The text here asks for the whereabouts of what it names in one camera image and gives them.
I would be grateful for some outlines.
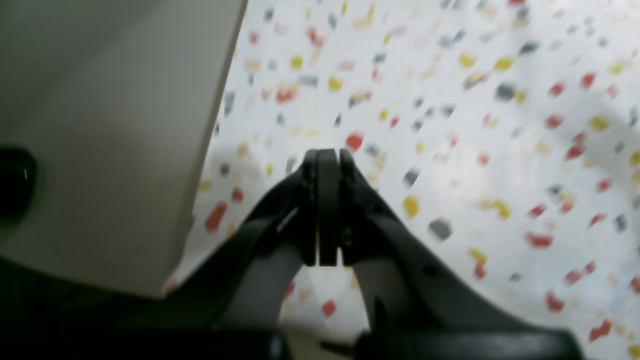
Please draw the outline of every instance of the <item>clamp jaw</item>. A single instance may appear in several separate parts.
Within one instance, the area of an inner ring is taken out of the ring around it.
[[[411,235],[344,149],[339,157],[308,151],[179,291],[128,325],[276,329],[300,266],[316,264],[316,249],[321,266],[335,266],[338,248],[371,325],[356,355],[581,358],[569,334],[523,323],[466,287]],[[396,351],[407,346],[414,353]]]

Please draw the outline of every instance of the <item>yellow speck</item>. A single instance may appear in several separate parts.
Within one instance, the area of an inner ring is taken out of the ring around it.
[[[291,58],[291,68],[294,70],[302,69],[302,63],[303,63],[302,55],[296,55]]]
[[[614,74],[614,75],[620,75],[624,70],[625,70],[625,66],[621,63],[617,63],[609,67],[609,71],[611,71],[611,74]]]
[[[378,176],[376,174],[369,173],[365,176],[365,179],[369,183],[369,185],[377,185],[378,184]]]
[[[302,127],[296,126],[293,129],[291,129],[291,136],[298,136],[298,135],[302,134],[303,130],[304,129]]]
[[[469,248],[467,252],[469,253],[469,255],[471,255],[472,258],[474,258],[478,265],[485,266],[487,256],[484,252],[476,249],[475,247]]]
[[[627,348],[627,352],[629,353],[629,356],[633,360],[640,359],[640,345],[631,345],[631,346],[629,346]]]
[[[302,289],[300,290],[300,301],[303,302],[311,296],[311,289]]]
[[[584,168],[593,168],[593,167],[595,167],[597,164],[598,164],[598,163],[596,162],[596,160],[595,160],[594,158],[591,158],[591,157],[587,156],[587,157],[584,159],[584,162],[582,163],[582,166],[583,166]]]
[[[211,180],[203,180],[198,185],[198,192],[206,192],[213,188],[213,182]]]
[[[502,199],[494,201],[493,204],[491,204],[491,207],[493,209],[498,209],[498,216],[503,220],[506,220],[511,216],[511,208],[509,207],[509,204]]]
[[[476,60],[477,59],[474,56],[471,56],[467,53],[460,54],[460,57],[458,58],[460,65],[467,69],[473,67],[476,64]]]
[[[420,202],[418,198],[409,195],[403,202],[404,212],[408,218],[413,218],[420,212]]]
[[[320,130],[311,128],[307,130],[307,136],[310,138],[316,138],[320,134]]]
[[[640,164],[640,150],[636,150],[631,157],[629,158],[629,163],[631,166],[638,166]]]
[[[233,235],[235,232],[236,232],[236,227],[235,227],[233,224],[231,224],[231,225],[229,225],[229,227],[227,228],[227,231],[226,231],[226,233],[225,233],[225,234],[226,234],[227,236],[231,236],[231,235]]]
[[[329,78],[329,91],[340,91],[342,88],[342,81],[334,76]]]
[[[605,117],[596,116],[589,120],[589,125],[596,132],[605,131],[609,127],[609,120]]]
[[[513,58],[503,57],[495,62],[493,69],[498,72],[505,72],[513,65]]]
[[[516,104],[521,105],[527,99],[527,92],[523,90],[519,91],[516,93],[514,98],[515,98]]]
[[[373,159],[373,165],[378,169],[378,171],[383,171],[386,164],[387,161],[384,156],[378,155]]]
[[[627,328],[624,325],[617,325],[614,327],[616,329],[616,334],[619,336],[627,335]]]
[[[249,153],[249,145],[247,145],[246,142],[243,142],[240,145],[238,145],[237,154],[240,158],[242,158],[244,155],[247,155],[248,153]]]

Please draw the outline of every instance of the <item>dark object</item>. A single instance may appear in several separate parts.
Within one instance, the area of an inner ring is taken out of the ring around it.
[[[523,323],[466,287],[409,233],[346,150],[339,158],[334,150],[308,151],[176,293],[119,326],[143,339],[163,329],[216,341],[228,339],[229,329],[274,331],[291,279],[302,264],[316,263],[316,246],[322,265],[336,265],[340,248],[360,283],[372,334],[358,342],[355,359],[581,359],[569,334]],[[57,335],[59,343],[77,342]],[[3,340],[5,348],[19,344]],[[220,352],[254,347],[249,339],[205,342]],[[250,350],[261,355],[251,358],[277,358],[260,344]]]
[[[20,218],[27,210],[35,186],[36,161],[24,149],[0,148],[0,217]]]

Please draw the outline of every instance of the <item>gray speck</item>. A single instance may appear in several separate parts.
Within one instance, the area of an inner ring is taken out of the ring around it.
[[[634,127],[634,126],[636,126],[636,123],[638,122],[638,108],[637,108],[637,106],[634,106],[633,108],[631,108],[631,110],[629,112],[631,114],[631,122],[629,122],[629,126],[630,127]]]
[[[413,130],[415,130],[416,132],[418,132],[418,131],[420,131],[420,129],[422,129],[422,125],[424,125],[424,122],[421,119],[418,119],[413,123],[411,128]]]
[[[367,147],[364,149],[364,152],[373,157],[376,157],[380,153],[380,149],[375,145],[367,145]]]
[[[453,42],[447,36],[441,37],[438,43],[440,44],[440,46],[444,47],[445,49],[450,49],[451,46],[453,45]]]
[[[486,34],[482,34],[480,35],[480,41],[487,43],[489,41],[491,41],[493,39],[493,34],[491,33],[486,33]]]
[[[515,95],[516,89],[511,84],[502,83],[495,90],[495,98],[500,101],[509,102]]]
[[[222,165],[220,165],[220,175],[226,177],[229,175],[229,171],[231,171],[231,165],[228,163],[222,163]]]
[[[438,240],[440,240],[440,242],[448,239],[453,233],[453,230],[451,229],[451,223],[448,220],[442,218],[432,221],[429,224],[429,230],[438,238]]]
[[[420,175],[420,170],[416,168],[409,170],[404,175],[404,183],[407,184],[409,187],[412,187],[415,181],[418,179],[418,175]]]
[[[455,106],[447,105],[447,106],[443,106],[440,111],[442,111],[442,115],[444,115],[444,116],[446,116],[448,118],[448,117],[451,116],[451,114],[453,114],[453,111],[455,109],[456,109]]]
[[[269,22],[269,21],[271,21],[271,19],[273,19],[273,9],[272,8],[268,8],[264,12],[264,21]]]
[[[379,64],[385,62],[387,59],[387,53],[378,53],[373,56],[373,63]]]
[[[298,79],[298,82],[300,83],[300,85],[307,85],[307,86],[311,86],[311,87],[315,88],[315,87],[318,86],[318,77],[317,76],[302,75]]]
[[[286,121],[286,119],[285,119],[284,115],[278,114],[278,117],[276,118],[276,123],[278,123],[278,125],[284,126],[285,121]]]
[[[538,49],[538,43],[536,43],[536,42],[528,42],[528,43],[524,44],[520,48],[520,55],[533,53],[537,49]]]
[[[287,175],[291,174],[291,172],[293,171],[293,166],[296,164],[296,157],[295,156],[291,156],[288,160],[287,160],[287,167],[285,168],[285,173]]]
[[[467,32],[466,32],[466,31],[464,31],[464,30],[460,30],[459,32],[457,32],[457,33],[456,33],[456,36],[454,36],[454,37],[453,37],[453,42],[454,42],[454,43],[456,43],[456,42],[461,42],[461,41],[462,41],[462,39],[464,39],[464,38],[465,38],[465,35],[466,35],[466,34],[467,34]]]
[[[338,24],[338,19],[335,17],[333,13],[329,14],[329,26],[331,30],[335,30],[336,25]]]
[[[613,222],[616,224],[616,230],[618,230],[619,233],[627,229],[627,218],[624,214],[616,216]]]

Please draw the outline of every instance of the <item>black plastic part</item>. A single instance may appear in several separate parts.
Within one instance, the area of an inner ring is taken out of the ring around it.
[[[335,266],[340,237],[340,168],[335,151],[317,152],[317,209],[321,266]]]
[[[20,218],[33,196],[36,161],[18,147],[0,148],[0,222]]]
[[[277,331],[14,331],[0,346],[12,359],[291,359]]]
[[[355,360],[580,360],[573,338],[564,332],[439,331],[362,336]]]

